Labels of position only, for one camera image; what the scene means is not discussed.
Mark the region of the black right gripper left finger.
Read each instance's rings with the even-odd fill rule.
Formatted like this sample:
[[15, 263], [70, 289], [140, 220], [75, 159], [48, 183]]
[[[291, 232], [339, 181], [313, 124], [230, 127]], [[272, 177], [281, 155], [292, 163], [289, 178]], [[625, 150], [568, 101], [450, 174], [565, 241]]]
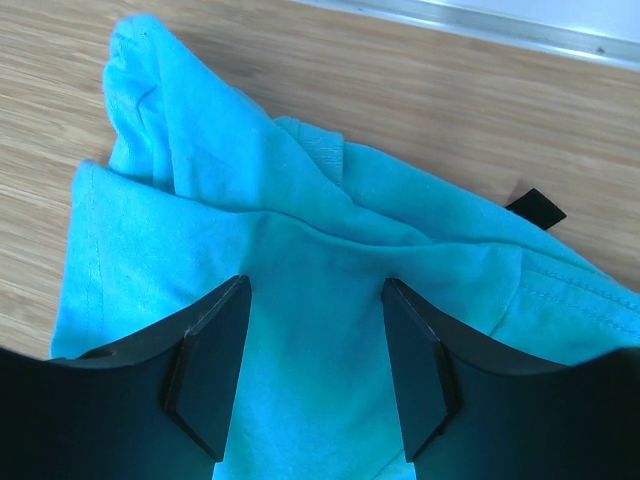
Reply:
[[209, 479], [221, 462], [248, 331], [251, 284], [78, 358], [1, 352], [5, 479]]

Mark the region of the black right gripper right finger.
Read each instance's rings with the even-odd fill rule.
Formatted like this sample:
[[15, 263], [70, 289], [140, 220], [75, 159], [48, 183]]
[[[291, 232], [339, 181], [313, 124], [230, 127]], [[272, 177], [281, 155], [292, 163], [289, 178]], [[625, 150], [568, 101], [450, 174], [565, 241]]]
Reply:
[[639, 352], [565, 366], [382, 292], [406, 459], [420, 479], [635, 479]]

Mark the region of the teal t shirt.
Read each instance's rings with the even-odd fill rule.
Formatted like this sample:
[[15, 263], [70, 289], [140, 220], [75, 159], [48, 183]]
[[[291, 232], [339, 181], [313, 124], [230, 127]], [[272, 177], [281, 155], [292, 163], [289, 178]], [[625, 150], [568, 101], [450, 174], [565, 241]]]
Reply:
[[218, 479], [411, 479], [383, 328], [398, 278], [509, 346], [573, 364], [639, 342], [639, 297], [526, 220], [370, 147], [273, 119], [156, 18], [104, 69], [117, 139], [72, 188], [51, 353], [73, 358], [247, 275]]

